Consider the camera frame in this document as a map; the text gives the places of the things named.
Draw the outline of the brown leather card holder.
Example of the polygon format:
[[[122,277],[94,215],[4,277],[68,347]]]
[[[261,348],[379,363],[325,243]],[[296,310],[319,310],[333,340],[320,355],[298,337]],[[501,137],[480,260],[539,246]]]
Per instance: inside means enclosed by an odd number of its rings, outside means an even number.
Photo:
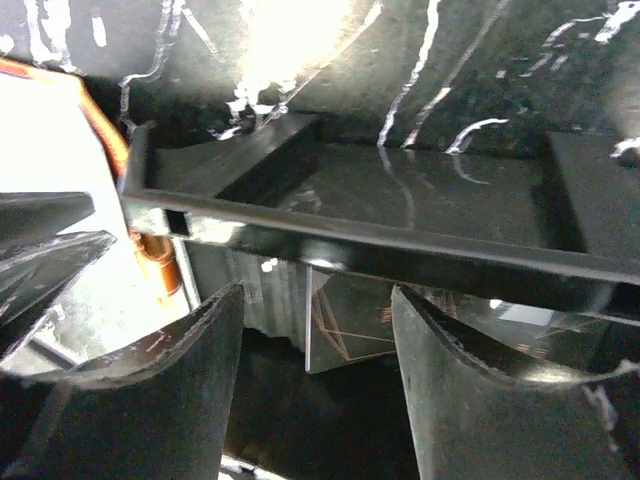
[[[82,192],[94,213],[67,232],[116,241],[56,300],[35,335],[73,363],[121,348],[188,309],[172,243],[126,226],[116,183],[128,147],[76,76],[1,62],[1,189]]]

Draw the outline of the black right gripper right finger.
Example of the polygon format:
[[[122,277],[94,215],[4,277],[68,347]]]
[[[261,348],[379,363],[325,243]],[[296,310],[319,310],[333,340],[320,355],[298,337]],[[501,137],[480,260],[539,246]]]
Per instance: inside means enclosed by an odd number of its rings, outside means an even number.
[[[392,326],[424,479],[635,479],[639,367],[587,373],[529,356],[406,286]]]

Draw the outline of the black plastic card box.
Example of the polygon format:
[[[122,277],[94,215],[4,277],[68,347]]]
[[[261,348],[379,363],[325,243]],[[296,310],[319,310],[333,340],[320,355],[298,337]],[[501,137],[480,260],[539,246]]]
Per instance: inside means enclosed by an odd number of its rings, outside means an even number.
[[[234,251],[605,320],[577,370],[639,367],[638,158],[602,136],[543,143],[532,160],[387,151],[328,143],[297,115],[168,149],[145,125],[121,199],[132,228],[185,242],[201,295],[235,282]],[[396,345],[309,373],[288,339],[248,328],[225,450],[292,479],[424,479]]]

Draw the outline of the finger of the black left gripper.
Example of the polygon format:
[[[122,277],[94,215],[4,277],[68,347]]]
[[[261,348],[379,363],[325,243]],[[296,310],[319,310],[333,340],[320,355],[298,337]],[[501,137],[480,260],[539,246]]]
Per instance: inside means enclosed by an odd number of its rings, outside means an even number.
[[[1,323],[10,325],[28,308],[72,280],[116,242],[107,231],[58,235],[1,248]]]
[[[94,213],[84,192],[2,192],[1,244],[46,240]]]

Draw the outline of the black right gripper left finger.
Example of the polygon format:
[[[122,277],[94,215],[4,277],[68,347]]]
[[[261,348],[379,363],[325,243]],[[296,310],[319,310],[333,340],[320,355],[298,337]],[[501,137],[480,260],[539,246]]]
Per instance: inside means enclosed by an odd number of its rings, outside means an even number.
[[[5,479],[213,479],[239,363],[244,291],[68,371],[1,377]]]

